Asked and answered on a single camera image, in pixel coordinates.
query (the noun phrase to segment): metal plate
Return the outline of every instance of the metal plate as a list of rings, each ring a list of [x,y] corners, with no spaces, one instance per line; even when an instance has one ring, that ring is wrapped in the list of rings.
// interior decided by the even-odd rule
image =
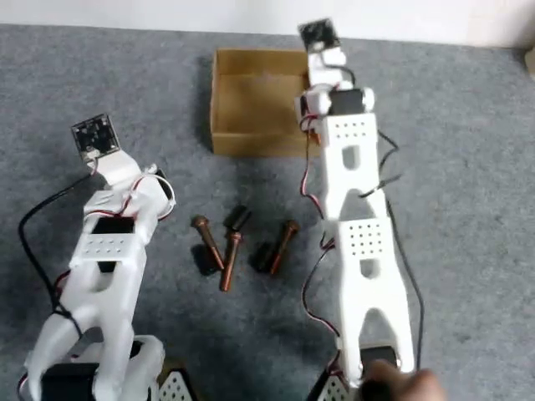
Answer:
[[[160,387],[160,401],[194,401],[180,372],[171,372]]]

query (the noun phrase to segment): perforated plate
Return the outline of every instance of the perforated plate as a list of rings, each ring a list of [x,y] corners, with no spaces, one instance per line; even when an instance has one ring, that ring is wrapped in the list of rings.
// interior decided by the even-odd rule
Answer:
[[[392,251],[390,218],[347,221],[340,225],[344,254],[360,260],[377,259]]]
[[[377,124],[375,115],[350,114],[329,116],[325,120],[332,145],[358,145],[363,140],[377,141]]]
[[[171,372],[160,387],[160,401],[193,401],[180,372]]]
[[[139,246],[134,234],[90,234],[77,251],[86,261],[121,261],[132,257]]]
[[[318,401],[350,401],[348,390],[338,376],[329,376]]]

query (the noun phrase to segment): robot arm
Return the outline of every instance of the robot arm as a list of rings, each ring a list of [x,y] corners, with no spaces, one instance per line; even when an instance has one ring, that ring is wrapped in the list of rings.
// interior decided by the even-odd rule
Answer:
[[[324,224],[326,232],[335,238],[341,269],[339,347],[344,376],[356,388],[363,361],[369,355],[369,347],[359,338],[370,310],[380,312],[393,334],[383,347],[372,349],[380,353],[390,348],[394,351],[393,362],[402,372],[414,370],[407,292],[396,262],[392,220],[381,189],[384,182],[378,166],[373,91],[355,86],[330,20],[302,25],[299,31],[308,52],[311,87],[295,105],[301,128],[313,129],[321,144]],[[353,152],[358,161],[355,165],[344,165],[345,151]],[[372,218],[341,219],[344,202],[355,191],[366,202]],[[364,265],[372,266],[369,272]]]
[[[156,338],[135,337],[132,317],[145,247],[158,220],[171,213],[174,193],[155,166],[141,171],[120,149],[107,115],[74,126],[73,133],[84,161],[107,186],[84,206],[61,294],[73,320],[53,314],[45,322],[26,363],[29,391],[34,401],[146,401],[165,354]],[[100,327],[103,342],[70,358],[80,332],[92,327]]]

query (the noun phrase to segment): bolt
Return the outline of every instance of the bolt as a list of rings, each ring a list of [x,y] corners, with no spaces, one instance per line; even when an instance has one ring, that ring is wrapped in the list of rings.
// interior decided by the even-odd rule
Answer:
[[[299,224],[295,220],[288,220],[286,222],[283,234],[281,235],[281,239],[278,243],[278,249],[275,251],[275,255],[273,257],[271,270],[269,271],[271,275],[275,274],[278,268],[281,266],[283,255],[284,253],[286,253],[286,248],[288,247],[288,243],[298,231],[299,231]]]
[[[236,261],[237,248],[242,241],[242,234],[237,231],[231,231],[228,234],[228,249],[227,249],[227,264],[221,276],[221,283],[219,288],[221,291],[227,292],[231,287],[232,269]]]
[[[197,231],[199,231],[199,234],[201,234],[202,241],[210,250],[211,255],[216,261],[217,267],[219,267],[220,270],[224,270],[225,267],[223,265],[221,254],[217,250],[216,242],[211,236],[210,229],[208,228],[208,219],[205,216],[197,215],[193,217],[193,220],[191,221],[191,226],[195,227]]]

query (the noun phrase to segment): cardboard box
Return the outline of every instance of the cardboard box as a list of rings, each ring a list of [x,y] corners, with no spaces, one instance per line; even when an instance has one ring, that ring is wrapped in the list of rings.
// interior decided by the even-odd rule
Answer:
[[[213,64],[211,139],[217,155],[304,156],[294,98],[308,87],[305,52],[220,48]],[[319,148],[311,142],[311,155]]]

